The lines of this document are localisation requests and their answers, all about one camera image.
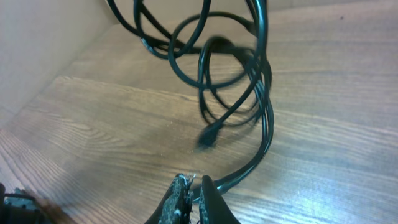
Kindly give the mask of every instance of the cable plug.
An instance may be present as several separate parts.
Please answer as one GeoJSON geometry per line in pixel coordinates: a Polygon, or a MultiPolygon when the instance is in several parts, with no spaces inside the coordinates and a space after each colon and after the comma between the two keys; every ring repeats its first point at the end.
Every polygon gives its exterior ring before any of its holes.
{"type": "Polygon", "coordinates": [[[198,145],[211,147],[217,140],[217,135],[220,129],[223,127],[222,124],[211,124],[207,126],[199,136],[198,145]]]}

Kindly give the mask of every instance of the beige wall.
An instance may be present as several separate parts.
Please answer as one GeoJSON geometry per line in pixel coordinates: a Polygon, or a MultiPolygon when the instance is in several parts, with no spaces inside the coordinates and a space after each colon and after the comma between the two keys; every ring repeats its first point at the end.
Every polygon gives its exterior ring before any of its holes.
{"type": "Polygon", "coordinates": [[[112,23],[103,0],[0,0],[0,124],[112,23]]]}

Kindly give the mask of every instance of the coiled cable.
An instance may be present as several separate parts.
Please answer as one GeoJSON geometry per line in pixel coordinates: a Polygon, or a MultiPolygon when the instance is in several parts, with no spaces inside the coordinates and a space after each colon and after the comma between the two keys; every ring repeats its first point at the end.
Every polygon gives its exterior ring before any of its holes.
{"type": "MultiPolygon", "coordinates": [[[[210,12],[211,0],[203,0],[201,13],[185,19],[176,27],[173,34],[170,34],[155,19],[142,3],[142,0],[134,0],[134,22],[136,28],[133,28],[133,26],[123,18],[114,0],[107,1],[118,21],[128,31],[139,36],[148,51],[158,58],[168,60],[173,71],[182,81],[192,87],[198,88],[200,113],[208,124],[199,137],[198,142],[200,144],[206,146],[212,145],[216,141],[219,130],[224,126],[237,127],[250,121],[256,124],[261,119],[262,139],[256,155],[239,170],[215,181],[217,189],[221,194],[227,192],[230,188],[234,187],[248,176],[260,163],[269,149],[274,133],[274,113],[269,99],[272,74],[271,66],[269,65],[266,55],[268,34],[266,0],[246,0],[246,4],[252,15],[252,21],[228,12],[210,12]],[[162,35],[168,38],[169,42],[145,34],[141,26],[141,14],[143,14],[162,35]],[[235,46],[230,40],[220,36],[211,37],[202,47],[195,47],[194,44],[203,31],[208,17],[227,17],[240,23],[252,35],[257,37],[256,49],[253,50],[247,47],[235,46]],[[178,40],[177,37],[183,28],[195,20],[198,20],[198,24],[187,43],[178,40]],[[233,55],[243,66],[243,72],[226,82],[213,83],[210,75],[210,57],[213,53],[233,55]],[[176,59],[185,54],[199,54],[197,80],[188,77],[177,65],[176,59]],[[217,93],[217,90],[237,83],[246,75],[250,79],[249,86],[233,105],[227,105],[217,93]],[[217,118],[207,106],[203,94],[206,90],[210,91],[220,105],[226,109],[225,114],[220,118],[217,118]],[[238,110],[253,91],[256,96],[253,105],[250,106],[249,109],[238,110]],[[238,123],[227,123],[226,120],[233,113],[246,114],[247,118],[238,123]]],[[[200,189],[200,185],[192,188],[194,202],[197,202],[200,198],[200,189]]]]}

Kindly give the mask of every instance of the black plastic object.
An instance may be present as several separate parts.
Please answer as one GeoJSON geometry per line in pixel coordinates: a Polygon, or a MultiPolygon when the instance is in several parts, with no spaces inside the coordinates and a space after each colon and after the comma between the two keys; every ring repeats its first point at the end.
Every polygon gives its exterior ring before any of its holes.
{"type": "Polygon", "coordinates": [[[0,184],[0,223],[5,224],[50,224],[35,205],[35,198],[15,189],[15,193],[6,194],[0,184]]]}
{"type": "Polygon", "coordinates": [[[190,223],[192,179],[177,174],[155,212],[145,224],[190,223]]]}
{"type": "MultiPolygon", "coordinates": [[[[170,66],[176,75],[186,84],[198,88],[198,97],[200,102],[200,113],[208,124],[207,128],[201,133],[198,143],[204,146],[211,146],[216,142],[217,135],[224,127],[238,127],[246,123],[255,125],[261,120],[262,124],[262,141],[256,155],[242,168],[237,171],[214,181],[216,188],[220,194],[227,192],[231,187],[238,184],[251,171],[256,168],[261,159],[269,149],[274,133],[274,113],[271,101],[269,99],[269,91],[271,88],[272,73],[271,66],[267,60],[267,35],[268,35],[268,18],[267,3],[265,0],[246,0],[249,12],[252,18],[246,19],[228,12],[210,12],[211,0],[203,0],[203,7],[200,14],[191,16],[179,24],[173,33],[168,32],[155,19],[155,17],[145,7],[143,0],[134,0],[134,22],[136,28],[130,25],[121,15],[114,0],[107,0],[119,22],[130,32],[139,36],[142,43],[149,52],[163,60],[168,60],[170,66]],[[141,25],[142,14],[148,21],[162,34],[168,41],[147,35],[141,25]],[[209,38],[204,46],[194,46],[198,40],[208,17],[226,17],[236,21],[242,25],[248,32],[257,37],[255,49],[236,46],[226,37],[214,36],[209,38]],[[193,34],[186,43],[178,40],[178,35],[189,23],[198,21],[193,34]],[[198,74],[194,80],[184,74],[177,65],[176,59],[185,54],[199,54],[198,74]],[[243,67],[243,71],[233,75],[230,80],[225,82],[213,83],[210,73],[210,58],[212,54],[233,55],[243,67]],[[239,99],[232,105],[227,104],[218,94],[219,90],[227,88],[240,82],[243,78],[250,80],[249,86],[239,99]],[[224,115],[218,117],[211,112],[206,104],[204,91],[209,91],[218,103],[225,108],[224,115]],[[248,109],[239,110],[239,107],[246,101],[248,96],[254,92],[256,96],[255,102],[248,109]],[[226,120],[232,115],[242,116],[241,121],[237,123],[229,123],[226,120]]],[[[201,186],[194,187],[193,201],[198,202],[201,194],[201,186]]]]}
{"type": "MultiPolygon", "coordinates": [[[[145,224],[189,224],[192,211],[193,178],[177,174],[162,201],[145,224]]],[[[202,178],[199,199],[201,224],[240,224],[218,191],[212,179],[202,178]]]]}
{"type": "Polygon", "coordinates": [[[213,180],[207,175],[202,178],[199,212],[201,224],[240,224],[218,192],[213,180]]]}

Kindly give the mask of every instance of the wooden floor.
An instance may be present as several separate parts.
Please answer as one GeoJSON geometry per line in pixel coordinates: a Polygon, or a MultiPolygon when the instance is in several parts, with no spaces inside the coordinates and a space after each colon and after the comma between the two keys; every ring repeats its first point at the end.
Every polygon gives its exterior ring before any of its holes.
{"type": "MultiPolygon", "coordinates": [[[[269,17],[275,136],[227,204],[242,223],[398,223],[398,1],[269,17]]],[[[214,33],[254,41],[214,22],[201,42],[214,33]]],[[[195,76],[197,57],[178,62],[195,76]]],[[[240,69],[212,57],[215,79],[240,69]]],[[[0,180],[59,205],[69,216],[59,223],[143,223],[175,174],[217,179],[257,151],[259,127],[224,129],[213,149],[197,149],[196,93],[114,26],[0,130],[0,180]]]]}

